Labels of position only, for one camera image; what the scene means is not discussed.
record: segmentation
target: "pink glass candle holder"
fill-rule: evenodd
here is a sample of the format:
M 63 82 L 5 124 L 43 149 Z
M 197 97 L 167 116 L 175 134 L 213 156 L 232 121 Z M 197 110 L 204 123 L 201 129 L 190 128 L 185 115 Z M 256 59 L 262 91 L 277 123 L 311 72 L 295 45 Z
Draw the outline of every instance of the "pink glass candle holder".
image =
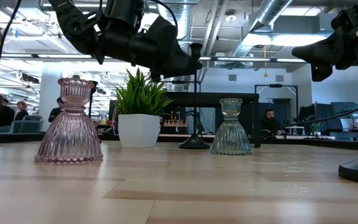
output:
M 101 160 L 103 154 L 98 133 L 84 112 L 94 84 L 75 78 L 61 78 L 58 83 L 65 103 L 64 111 L 45 133 L 35 161 L 69 163 Z

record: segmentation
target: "wooden table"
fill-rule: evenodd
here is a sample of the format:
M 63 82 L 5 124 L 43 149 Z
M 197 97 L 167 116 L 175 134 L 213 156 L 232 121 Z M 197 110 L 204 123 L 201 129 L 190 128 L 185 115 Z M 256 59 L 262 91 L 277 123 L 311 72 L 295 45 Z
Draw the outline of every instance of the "wooden table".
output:
M 43 165 L 39 144 L 0 144 L 0 223 L 358 224 L 358 183 L 337 174 L 358 151 L 264 144 L 231 157 L 103 141 L 102 163 Z

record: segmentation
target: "potted plant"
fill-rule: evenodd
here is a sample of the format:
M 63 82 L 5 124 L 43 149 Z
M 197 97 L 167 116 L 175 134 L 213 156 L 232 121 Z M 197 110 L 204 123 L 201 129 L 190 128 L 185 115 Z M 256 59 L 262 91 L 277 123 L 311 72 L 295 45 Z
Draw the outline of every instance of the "potted plant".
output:
M 323 127 L 323 125 L 318 122 L 318 123 L 312 123 L 311 124 L 311 130 L 313 132 L 314 136 L 320 136 L 321 135 L 321 128 Z
M 163 83 L 151 82 L 138 69 L 128 70 L 127 88 L 117 87 L 119 139 L 123 147 L 154 147 L 160 132 L 160 115 L 172 100 L 164 100 Z

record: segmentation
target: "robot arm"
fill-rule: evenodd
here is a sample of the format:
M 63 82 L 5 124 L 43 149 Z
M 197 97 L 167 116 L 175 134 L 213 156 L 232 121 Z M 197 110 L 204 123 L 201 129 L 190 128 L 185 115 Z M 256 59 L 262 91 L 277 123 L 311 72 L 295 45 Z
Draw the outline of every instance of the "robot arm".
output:
M 102 64 L 112 57 L 150 68 L 152 79 L 192 75 L 202 65 L 184 53 L 177 28 L 158 16 L 149 30 L 141 30 L 143 0 L 108 0 L 104 13 L 83 14 L 70 0 L 49 0 L 65 37 L 75 49 Z
M 329 77 L 334 65 L 338 70 L 358 66 L 358 3 L 342 10 L 331 27 L 334 32 L 327 39 L 292 50 L 293 56 L 311 64 L 314 82 Z

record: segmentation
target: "glass vase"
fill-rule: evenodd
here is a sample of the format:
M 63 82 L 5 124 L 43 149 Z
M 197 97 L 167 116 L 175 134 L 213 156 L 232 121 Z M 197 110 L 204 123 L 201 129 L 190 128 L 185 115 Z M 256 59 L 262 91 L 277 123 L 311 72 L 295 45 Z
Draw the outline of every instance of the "glass vase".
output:
M 65 103 L 64 110 L 45 133 L 35 161 L 69 163 L 101 160 L 103 154 L 98 133 L 84 112 L 94 84 L 76 78 L 61 78 L 58 83 Z
M 230 156 L 251 155 L 246 131 L 237 121 L 242 99 L 221 99 L 224 122 L 216 131 L 211 153 Z

